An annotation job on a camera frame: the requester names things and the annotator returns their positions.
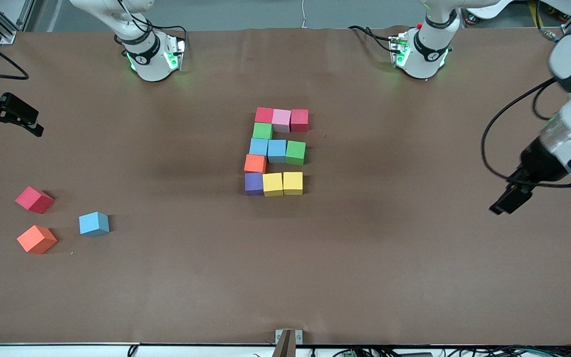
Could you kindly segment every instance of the brown table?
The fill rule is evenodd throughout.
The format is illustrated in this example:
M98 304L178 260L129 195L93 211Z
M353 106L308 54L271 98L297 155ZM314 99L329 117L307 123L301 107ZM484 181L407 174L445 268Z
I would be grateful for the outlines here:
M429 81L350 30L272 29L190 34L185 72L145 83L112 36L4 48L31 79L0 94L45 135L0 124L0 342L571 344L571 190L495 216L479 154L549 77L536 30L461 30ZM243 195L257 106L310 109L279 135L310 147L304 196ZM542 126L529 106L489 138L507 174ZM44 215L14 202L27 185L56 198ZM81 237L94 211L113 232ZM45 255L15 241L33 224L59 239Z

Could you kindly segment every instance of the cable connector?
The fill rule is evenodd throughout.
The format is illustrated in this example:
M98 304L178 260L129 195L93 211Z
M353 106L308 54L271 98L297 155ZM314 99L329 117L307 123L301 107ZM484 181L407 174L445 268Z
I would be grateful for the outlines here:
M558 36L553 33L550 30L546 30L544 27L541 27L541 29L539 29L539 32L541 32L541 36L543 36L545 39L552 41L553 43L557 43L559 41Z

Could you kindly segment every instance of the gray floor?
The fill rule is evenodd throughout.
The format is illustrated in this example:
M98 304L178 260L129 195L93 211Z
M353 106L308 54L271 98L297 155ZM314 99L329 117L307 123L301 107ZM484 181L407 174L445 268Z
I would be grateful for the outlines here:
M99 20L74 7L69 0L44 0L34 12L34 31L109 31ZM380 29L415 25L424 20L418 0L307 0L306 27L344 29L350 25ZM556 18L541 11L548 27ZM188 31L301 27L301 0L157 0L146 14L156 25L183 25ZM533 27L530 7L514 2L499 16L476 27Z

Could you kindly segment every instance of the yellow cube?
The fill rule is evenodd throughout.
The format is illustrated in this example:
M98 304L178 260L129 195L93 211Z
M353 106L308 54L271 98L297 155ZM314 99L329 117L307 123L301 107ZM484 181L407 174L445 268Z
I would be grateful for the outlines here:
M284 172L283 192L288 195L303 194L303 172Z
M263 195L265 197L283 196L283 178L281 173L263 174Z

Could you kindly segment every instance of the colored block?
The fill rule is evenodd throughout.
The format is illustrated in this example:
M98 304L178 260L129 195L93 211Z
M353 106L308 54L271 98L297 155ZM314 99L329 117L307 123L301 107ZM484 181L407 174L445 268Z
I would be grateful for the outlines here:
M295 133L304 133L308 131L310 124L310 111L308 109L292 109L292 118L290 119L290 130Z
M248 196L263 195L263 174L260 172L245 174L245 190Z
M272 139L272 124L255 122L252 137L258 139Z
M303 194L303 172L283 173L283 194Z
M81 235L97 237L109 232L109 217L100 212L89 213L78 218Z
M260 172L261 174L264 174L265 165L267 165L267 162L265 161L265 156L247 154L246 163L244 165L244 171L247 174L250 172Z
M267 142L267 162L285 164L286 140L270 140Z
M267 139L251 138L250 153L253 155L267 156Z
M16 240L27 253L33 254L43 254L57 242L52 232L41 226L32 226Z
M283 176L276 174L263 174L263 195L265 197L283 196Z
M290 111L274 109L274 114L272 115L272 129L276 133L290 132L290 114Z
M272 108L257 108L256 114L254 115L255 122L266 122L267 124L272 123L272 115L274 115L274 109Z
M305 143L288 140L285 162L290 165L303 166L305 163Z
M47 208L54 203L54 199L47 196L44 192L37 190L33 187L27 188L16 197L16 203L23 206L26 210L34 213L45 213Z

